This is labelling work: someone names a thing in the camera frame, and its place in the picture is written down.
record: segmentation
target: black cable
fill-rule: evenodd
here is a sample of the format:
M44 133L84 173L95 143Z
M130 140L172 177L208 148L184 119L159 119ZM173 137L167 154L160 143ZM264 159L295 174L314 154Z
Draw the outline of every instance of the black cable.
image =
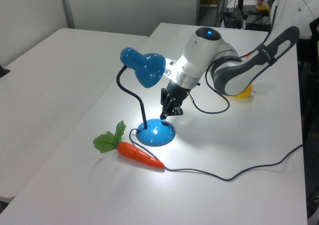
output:
M267 23L269 20L270 20L270 18L268 18L268 19L265 21L264 25L266 25L266 23Z
M229 4L229 3L231 3L232 1L233 1L233 0L230 0L230 1L227 3L226 7L227 7L227 6L228 6L228 4Z
M235 3L234 3L234 13L235 13L235 7L236 7L236 0L235 0Z
M250 22L251 24L255 23L257 20L261 19L261 18L264 18L265 15L262 15L260 17L257 17L256 19L254 19L252 22Z
M139 146L140 148L144 149L146 152L148 152L150 155L152 155L155 159L158 159L153 153L151 153L148 149L146 149L145 147L143 147L142 145L138 144L137 142L133 141L132 139L132 132L134 130L137 130L137 129L132 129L130 131L130 134L129 134L129 138L130 138L130 141L132 144L135 144L137 146ZM287 153L283 159L281 159L279 162L276 162L276 163L273 163L273 164L264 164L264 165L257 165L257 166L252 166L250 168L247 168L247 169L244 169L242 171L240 171L239 173L237 173L236 175L232 176L231 178L229 179L225 179L225 178L222 178L218 175L215 175L213 173L209 173L209 172L206 172L206 171L203 171L203 170L198 170L198 169L169 169L168 167L164 166L165 169L167 171L170 171L170 172L198 172L200 174L206 174L206 175L210 175L210 176L213 176L217 179L220 179L222 181L225 181L225 182L229 182L233 179L235 179L236 177L240 176L241 174L243 174L244 172L247 172L249 170L252 170L252 169L256 169L256 168L262 168L262 167L272 167L272 166L275 166L275 165L278 165L278 164L281 164L290 154L292 154L294 151L296 151L297 149L301 148L303 145L299 145L297 147L295 147L294 149L292 149L289 153Z
M225 112L226 110L229 109L230 103L229 103L228 99L227 99L224 95L222 95L221 93L219 93L217 90L215 90L215 89L208 83L207 74L208 74L208 71L209 71L209 69L210 69L210 67L211 67L212 65L213 65L213 63L211 63L211 64L208 66L208 68L206 69L206 72L205 72L205 81L206 81L206 84L207 84L207 86L208 86L211 90L213 90L216 94L218 94L220 97L222 97L222 98L227 102L227 108L224 109L224 110L221 110L221 111L217 111L217 112L207 112L207 111L201 110L201 109L198 108L197 105L195 104L195 101L194 101L193 97L191 96L191 94L190 94L189 92L188 92L187 94L188 94L190 100L192 101L193 105L195 106L195 108L198 109L200 112L205 113L205 114L220 114L220 113L223 113L223 112Z

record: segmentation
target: grey wall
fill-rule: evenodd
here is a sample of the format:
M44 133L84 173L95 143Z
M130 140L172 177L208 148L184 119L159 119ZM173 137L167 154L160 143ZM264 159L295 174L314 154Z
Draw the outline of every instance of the grey wall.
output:
M61 0L0 0L0 64L6 66L64 27Z
M161 22L196 24L199 0L66 0L76 29L149 36Z

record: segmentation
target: gooseneck lamp arm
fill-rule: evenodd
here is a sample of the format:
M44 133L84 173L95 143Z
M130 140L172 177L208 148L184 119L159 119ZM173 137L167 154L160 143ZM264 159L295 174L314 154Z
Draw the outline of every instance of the gooseneck lamp arm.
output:
M144 123L144 129L148 128L148 125L146 123L146 116L145 116L145 109L144 109L144 104L142 99L135 93L129 91L128 89L124 88L123 85L120 83L120 77L123 74L123 72L127 69L128 67L126 65L124 65L122 67L122 69L120 70L120 72L118 73L117 77L116 77L116 83L118 84L118 87L120 89L122 89L124 92L134 96L135 98L137 98L137 100L140 102L140 106L141 106L141 112L142 112L142 118L143 118L143 123Z

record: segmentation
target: green leaves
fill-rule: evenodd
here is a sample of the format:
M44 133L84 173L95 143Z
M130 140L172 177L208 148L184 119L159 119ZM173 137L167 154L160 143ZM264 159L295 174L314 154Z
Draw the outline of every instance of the green leaves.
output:
M117 124L116 130L115 130L115 136L114 141L119 144L122 141L122 136L124 135L124 130L126 128L126 125L124 124L123 120Z
M125 128L126 125L122 120L116 126L115 135L113 135L110 131L107 131L106 134L101 134L93 140L94 147L98 149L100 153L105 153L116 149L118 144L122 141Z

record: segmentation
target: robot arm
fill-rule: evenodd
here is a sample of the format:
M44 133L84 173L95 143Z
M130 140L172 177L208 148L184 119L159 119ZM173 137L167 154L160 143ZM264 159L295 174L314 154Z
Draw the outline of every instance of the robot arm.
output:
M319 17L319 0L277 1L278 8L272 8L276 19L269 37L244 61L211 28L198 29L187 42L178 61L166 59L165 75L171 81L167 90L162 90L161 119L182 114L180 106L187 92L198 84L210 64L215 89L224 95L240 94L293 47L299 39L299 32Z

